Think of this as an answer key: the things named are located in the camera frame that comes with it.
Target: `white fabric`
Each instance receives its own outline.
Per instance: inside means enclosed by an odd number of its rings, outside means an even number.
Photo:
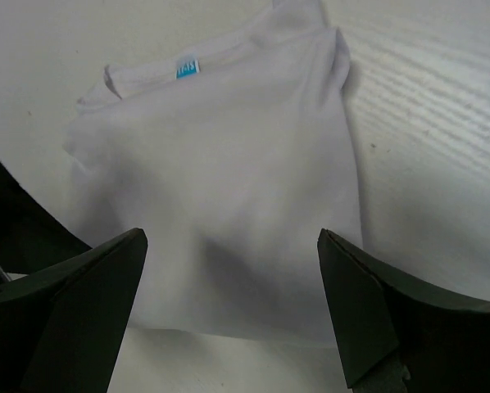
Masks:
[[[175,80],[187,54],[201,73]],[[145,230],[133,325],[334,345],[316,243],[361,246],[348,69],[320,2],[281,0],[175,59],[107,67],[79,100],[71,230]]]

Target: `folded shirt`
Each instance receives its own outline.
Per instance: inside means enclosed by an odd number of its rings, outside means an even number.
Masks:
[[[145,230],[133,326],[335,344],[316,243],[329,228],[361,246],[348,70],[317,0],[105,68],[67,130],[70,230],[90,246]]]

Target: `clothing label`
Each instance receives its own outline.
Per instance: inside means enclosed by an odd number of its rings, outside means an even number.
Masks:
[[[184,58],[178,61],[178,68],[176,70],[176,79],[183,78],[185,76],[197,74],[199,72],[199,62],[193,57]]]

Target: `tabletop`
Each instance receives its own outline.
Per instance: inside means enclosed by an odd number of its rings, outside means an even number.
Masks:
[[[1,0],[0,158],[65,220],[62,130],[106,63],[164,59],[269,0]],[[365,248],[490,300],[490,0],[325,0],[352,52],[345,107]],[[346,391],[335,350],[128,329],[110,392]]]

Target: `black object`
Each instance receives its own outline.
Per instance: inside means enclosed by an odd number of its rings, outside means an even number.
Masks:
[[[107,391],[146,251],[141,229],[90,250],[0,163],[0,392]]]
[[[356,393],[490,391],[490,302],[381,262],[322,230],[320,267]]]

